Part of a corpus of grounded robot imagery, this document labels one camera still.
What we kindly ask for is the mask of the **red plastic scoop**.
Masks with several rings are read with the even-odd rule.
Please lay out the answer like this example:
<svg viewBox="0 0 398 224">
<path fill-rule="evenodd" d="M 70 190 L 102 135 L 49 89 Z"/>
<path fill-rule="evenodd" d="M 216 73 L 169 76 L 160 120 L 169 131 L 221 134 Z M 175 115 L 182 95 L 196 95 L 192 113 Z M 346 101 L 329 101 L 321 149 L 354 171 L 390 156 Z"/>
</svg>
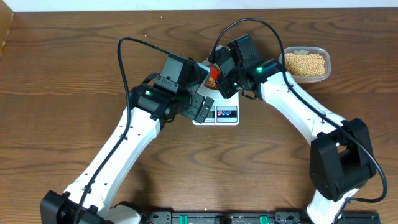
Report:
<svg viewBox="0 0 398 224">
<path fill-rule="evenodd" d="M 217 81 L 219 75 L 220 75 L 220 72 L 215 67 L 210 67 L 210 77 L 214 81 Z"/>
</svg>

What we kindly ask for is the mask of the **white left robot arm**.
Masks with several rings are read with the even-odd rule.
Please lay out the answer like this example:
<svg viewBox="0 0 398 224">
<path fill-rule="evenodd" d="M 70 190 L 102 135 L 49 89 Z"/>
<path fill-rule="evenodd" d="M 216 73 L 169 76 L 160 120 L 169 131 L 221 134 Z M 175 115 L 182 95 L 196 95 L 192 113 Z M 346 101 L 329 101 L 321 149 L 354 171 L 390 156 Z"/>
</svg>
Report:
<svg viewBox="0 0 398 224">
<path fill-rule="evenodd" d="M 40 203 L 42 224 L 139 222 L 137 211 L 111 204 L 139 155 L 175 117 L 172 108 L 184 101 L 149 85 L 160 78 L 153 73 L 130 91 L 117 128 L 84 173 L 63 194 L 46 194 Z"/>
</svg>

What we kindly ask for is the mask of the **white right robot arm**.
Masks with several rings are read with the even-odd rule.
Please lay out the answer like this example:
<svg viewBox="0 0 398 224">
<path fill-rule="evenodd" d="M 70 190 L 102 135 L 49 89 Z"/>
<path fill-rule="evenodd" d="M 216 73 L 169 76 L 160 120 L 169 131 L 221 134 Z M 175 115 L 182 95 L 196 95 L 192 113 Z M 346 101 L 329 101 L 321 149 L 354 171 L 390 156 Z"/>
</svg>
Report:
<svg viewBox="0 0 398 224">
<path fill-rule="evenodd" d="M 310 145 L 310 178 L 316 191 L 306 209 L 311 223 L 337 223 L 343 207 L 376 175 L 368 127 L 347 121 L 322 106 L 294 82 L 282 60 L 265 61 L 250 35 L 223 47 L 209 61 L 221 70 L 218 89 L 224 98 L 251 91 L 281 112 Z"/>
</svg>

